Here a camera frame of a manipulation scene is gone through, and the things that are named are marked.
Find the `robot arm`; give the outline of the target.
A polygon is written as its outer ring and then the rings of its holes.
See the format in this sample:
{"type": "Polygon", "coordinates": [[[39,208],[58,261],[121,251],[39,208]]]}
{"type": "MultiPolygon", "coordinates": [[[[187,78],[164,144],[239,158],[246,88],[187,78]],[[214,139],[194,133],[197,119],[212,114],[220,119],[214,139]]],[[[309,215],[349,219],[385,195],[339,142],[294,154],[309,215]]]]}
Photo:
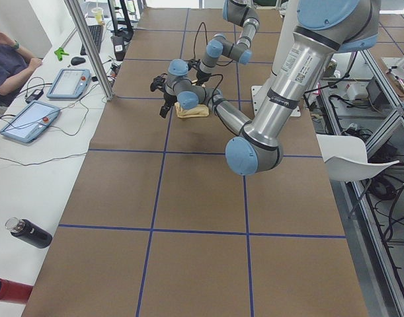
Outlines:
{"type": "Polygon", "coordinates": [[[225,34],[217,33],[207,43],[203,58],[198,63],[196,85],[201,86],[213,75],[221,56],[246,65],[252,57],[253,38],[259,30],[260,18],[251,1],[225,1],[222,10],[223,19],[240,26],[238,39],[231,42],[225,34]]]}
{"type": "Polygon", "coordinates": [[[253,38],[260,26],[257,12],[244,1],[226,1],[223,18],[242,28],[236,43],[222,34],[207,44],[200,61],[174,59],[166,73],[154,78],[151,91],[165,100],[161,116],[179,104],[185,110],[206,105],[234,138],[225,148],[226,161],[239,175],[252,175],[278,166],[282,146],[278,135],[299,101],[334,53],[371,48],[378,38],[379,1],[300,1],[294,43],[253,119],[235,108],[218,88],[206,88],[218,59],[249,62],[253,38]]]}

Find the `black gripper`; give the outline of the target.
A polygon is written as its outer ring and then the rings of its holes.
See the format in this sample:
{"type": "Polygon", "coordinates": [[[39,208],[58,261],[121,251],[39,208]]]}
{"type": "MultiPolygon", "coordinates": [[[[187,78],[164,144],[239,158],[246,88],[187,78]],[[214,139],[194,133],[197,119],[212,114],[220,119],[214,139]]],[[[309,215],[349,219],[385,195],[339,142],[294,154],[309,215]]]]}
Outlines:
{"type": "Polygon", "coordinates": [[[203,65],[200,59],[190,59],[188,61],[188,70],[196,70],[196,85],[202,85],[209,80],[209,73],[203,71],[203,65]]]}
{"type": "Polygon", "coordinates": [[[166,80],[167,80],[166,75],[158,75],[153,79],[153,81],[149,87],[151,92],[155,92],[156,90],[159,90],[163,93],[165,105],[161,107],[160,112],[159,112],[159,115],[162,118],[166,118],[167,114],[169,113],[169,108],[166,106],[173,106],[175,104],[175,102],[177,101],[177,98],[175,95],[172,95],[169,92],[167,92],[166,80]]]}

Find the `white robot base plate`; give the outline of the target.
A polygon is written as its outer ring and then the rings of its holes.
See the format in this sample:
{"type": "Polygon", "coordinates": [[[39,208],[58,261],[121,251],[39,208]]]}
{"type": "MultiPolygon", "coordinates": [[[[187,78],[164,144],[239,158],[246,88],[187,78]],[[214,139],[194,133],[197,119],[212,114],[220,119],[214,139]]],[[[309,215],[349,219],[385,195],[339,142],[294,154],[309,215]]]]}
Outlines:
{"type": "Polygon", "coordinates": [[[290,100],[279,96],[275,93],[269,93],[270,89],[267,90],[266,96],[264,97],[261,94],[261,89],[263,86],[252,86],[251,87],[251,95],[252,95],[252,103],[253,103],[253,111],[255,114],[261,109],[261,106],[264,104],[264,99],[266,98],[267,101],[271,101],[275,104],[279,104],[285,108],[291,109],[292,113],[290,114],[291,117],[300,117],[301,112],[298,106],[298,101],[290,100]]]}

